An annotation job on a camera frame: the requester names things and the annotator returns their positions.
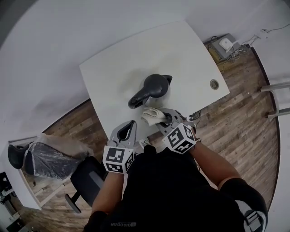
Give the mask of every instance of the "plastic wrap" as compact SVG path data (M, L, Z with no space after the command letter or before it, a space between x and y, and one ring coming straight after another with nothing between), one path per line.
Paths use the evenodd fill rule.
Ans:
M41 134L26 151L25 169L35 176L63 180L90 155L93 155L92 149L82 142Z

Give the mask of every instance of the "person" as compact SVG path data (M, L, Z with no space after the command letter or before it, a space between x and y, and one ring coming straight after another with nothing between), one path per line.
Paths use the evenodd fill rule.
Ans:
M182 155L168 148L156 153L148 139L139 142L144 153L129 169L123 198L124 175L110 172L84 232L265 230L263 197L223 157L201 142Z

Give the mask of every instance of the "fiducial marker cube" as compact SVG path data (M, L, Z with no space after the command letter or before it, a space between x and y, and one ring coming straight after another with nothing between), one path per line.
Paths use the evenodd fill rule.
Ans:
M196 142L190 126L180 123L162 140L172 151L179 154L187 152Z
M134 149L105 146L103 163L108 172L127 173L134 161Z

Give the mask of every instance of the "kettle handle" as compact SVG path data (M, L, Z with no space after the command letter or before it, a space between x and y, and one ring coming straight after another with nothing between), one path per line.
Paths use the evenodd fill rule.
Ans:
M148 91L142 88L128 101L128 107L131 109L135 109L145 104L149 97L150 95Z

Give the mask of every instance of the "white device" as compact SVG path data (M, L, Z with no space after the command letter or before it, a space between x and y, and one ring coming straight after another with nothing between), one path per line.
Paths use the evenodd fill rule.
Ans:
M219 45L223 49L225 49L226 53L228 53L231 50L231 48L233 47L233 45L236 44L236 43L237 43L237 41L235 41L235 42L232 43L228 38L223 38L219 42Z

